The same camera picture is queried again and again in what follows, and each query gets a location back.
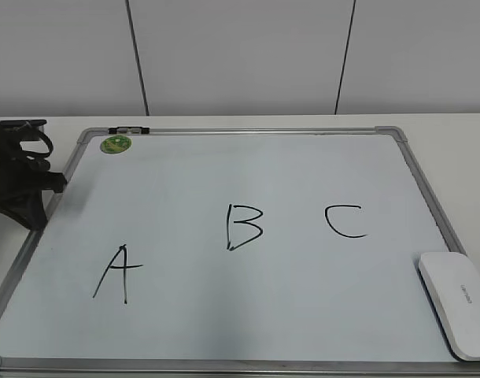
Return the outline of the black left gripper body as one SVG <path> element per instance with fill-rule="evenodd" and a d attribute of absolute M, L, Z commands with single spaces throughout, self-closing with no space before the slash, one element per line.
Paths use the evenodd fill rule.
<path fill-rule="evenodd" d="M 42 155 L 24 149 L 22 142 L 27 141 L 20 141 L 0 124 L 0 199 L 40 191 L 35 174 L 42 171 Z"/>

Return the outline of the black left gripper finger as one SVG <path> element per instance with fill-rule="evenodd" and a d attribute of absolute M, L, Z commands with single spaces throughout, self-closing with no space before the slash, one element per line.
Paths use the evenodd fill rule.
<path fill-rule="evenodd" d="M 44 229 L 48 221 L 41 191 L 0 199 L 0 214 L 31 231 Z"/>
<path fill-rule="evenodd" d="M 37 172 L 35 174 L 35 185 L 41 191 L 62 193 L 66 188 L 66 178 L 60 172 Z"/>

